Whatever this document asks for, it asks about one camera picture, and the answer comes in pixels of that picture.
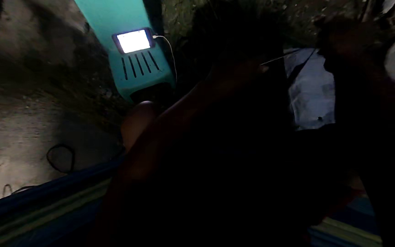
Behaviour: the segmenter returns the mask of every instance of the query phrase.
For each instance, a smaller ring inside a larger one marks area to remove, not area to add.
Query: charging cable
[[[175,56],[173,55],[173,49],[172,49],[172,45],[170,44],[170,42],[168,41],[168,39],[162,35],[154,35],[152,36],[154,39],[156,38],[164,38],[168,45],[170,46],[170,50],[172,52],[172,58],[173,58],[173,66],[175,67],[175,82],[178,83],[178,72],[176,71],[176,64],[175,64]]]

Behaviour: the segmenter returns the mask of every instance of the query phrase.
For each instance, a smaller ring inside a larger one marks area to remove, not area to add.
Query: knee
[[[127,150],[134,145],[141,133],[156,117],[155,104],[151,101],[141,102],[129,111],[121,125],[123,144]]]

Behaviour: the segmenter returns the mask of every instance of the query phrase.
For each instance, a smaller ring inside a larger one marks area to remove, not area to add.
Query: person
[[[319,25],[336,124],[293,132],[282,62],[219,60],[160,115],[151,102],[128,114],[127,155],[88,245],[308,246],[307,228],[354,196],[349,171],[362,179],[384,245],[395,245],[394,83],[367,52],[372,27],[342,19]]]

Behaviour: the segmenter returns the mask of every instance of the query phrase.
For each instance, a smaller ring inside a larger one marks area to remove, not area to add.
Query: black wire
[[[66,149],[68,149],[68,150],[71,152],[71,154],[72,154],[72,156],[71,156],[71,167],[70,167],[69,171],[66,171],[66,172],[65,172],[65,171],[61,171],[59,168],[57,168],[57,167],[52,163],[52,161],[51,161],[51,159],[50,159],[50,152],[51,152],[53,149],[56,149],[56,148],[66,148]],[[125,152],[125,148],[122,147],[122,148],[120,149],[120,151],[119,151],[116,155],[114,155],[111,159],[109,159],[109,160],[114,160],[114,159],[118,158],[118,157],[121,156],[124,152]],[[70,146],[65,145],[65,144],[57,144],[57,145],[53,146],[52,148],[48,149],[46,157],[47,157],[48,163],[49,163],[49,164],[51,165],[51,167],[54,168],[56,171],[60,171],[60,172],[62,172],[62,173],[66,173],[66,174],[71,173],[71,172],[74,171],[75,151],[74,151],[74,149],[72,149]],[[15,190],[15,191],[13,191],[13,189],[11,188],[11,185],[10,185],[10,184],[6,184],[6,185],[4,185],[4,188],[3,188],[3,197],[4,197],[4,195],[5,195],[6,188],[9,188],[10,194],[13,195],[13,194],[22,192],[22,191],[24,191],[24,190],[26,190],[26,189],[36,187],[36,186],[37,186],[37,185],[24,186],[24,187],[21,187],[21,188]]]
[[[59,168],[57,168],[57,167],[52,163],[52,161],[51,161],[51,159],[50,159],[50,152],[51,152],[53,149],[56,149],[56,148],[66,148],[66,149],[69,150],[69,152],[71,152],[71,154],[72,154],[72,156],[71,156],[71,167],[69,168],[69,171],[62,171],[62,170],[60,170]],[[72,149],[72,148],[71,148],[70,146],[68,146],[68,145],[65,145],[65,144],[57,144],[57,145],[55,145],[54,147],[48,149],[48,152],[47,152],[47,160],[48,160],[48,163],[51,165],[51,167],[54,168],[56,171],[60,171],[60,172],[62,172],[62,173],[68,174],[68,173],[71,173],[71,172],[74,171],[75,151],[74,151],[74,149]]]

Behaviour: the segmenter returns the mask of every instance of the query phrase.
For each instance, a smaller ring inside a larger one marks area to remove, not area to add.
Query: dirt ground
[[[237,4],[236,1],[217,0],[146,0],[145,4],[155,31],[165,35],[173,45],[179,64],[179,84],[193,85],[196,78],[205,77],[212,59],[223,49],[228,37],[241,34],[236,25],[247,27],[245,22],[263,19],[266,23],[261,23],[262,31],[272,32],[273,38],[279,39],[283,46],[313,47],[316,18],[337,14],[356,18],[364,1],[240,0]],[[131,105],[117,94],[107,55],[72,1],[6,1],[2,2],[2,9],[0,59],[22,64],[41,81],[38,87],[26,86],[23,90],[30,94],[46,94],[105,129],[121,122]],[[19,16],[27,12],[31,15],[28,20]],[[215,38],[211,26],[223,35]],[[11,35],[21,37],[11,40]],[[190,50],[205,52],[202,55]],[[178,95],[189,87],[179,87]]]
[[[169,106],[206,77],[227,43],[252,31],[264,44],[255,54],[314,47],[316,18],[356,18],[363,1],[144,0],[156,33],[173,46],[178,86],[140,100]],[[73,0],[0,0],[0,198],[7,183],[16,190],[62,176],[44,159],[57,143],[73,144],[80,169],[112,157],[132,106],[118,94],[107,53]]]

